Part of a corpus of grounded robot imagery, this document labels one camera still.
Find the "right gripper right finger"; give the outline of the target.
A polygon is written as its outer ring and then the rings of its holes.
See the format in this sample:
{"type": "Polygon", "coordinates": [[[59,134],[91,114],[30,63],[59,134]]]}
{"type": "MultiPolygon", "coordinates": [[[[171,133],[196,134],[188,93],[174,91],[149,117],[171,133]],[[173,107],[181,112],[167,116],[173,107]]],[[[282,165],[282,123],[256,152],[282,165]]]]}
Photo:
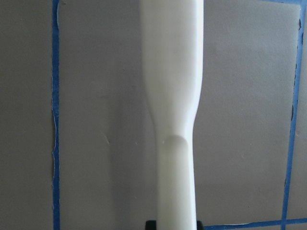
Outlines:
{"type": "Polygon", "coordinates": [[[204,230],[204,226],[200,220],[197,220],[197,230],[204,230]]]}

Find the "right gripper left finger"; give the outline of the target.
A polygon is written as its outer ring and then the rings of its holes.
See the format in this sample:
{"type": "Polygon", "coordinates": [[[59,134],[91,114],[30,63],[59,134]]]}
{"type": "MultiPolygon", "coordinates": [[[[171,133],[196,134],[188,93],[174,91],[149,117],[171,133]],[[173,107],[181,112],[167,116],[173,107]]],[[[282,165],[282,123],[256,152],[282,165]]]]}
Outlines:
{"type": "Polygon", "coordinates": [[[146,221],[146,230],[157,230],[156,220],[147,220],[146,221]]]}

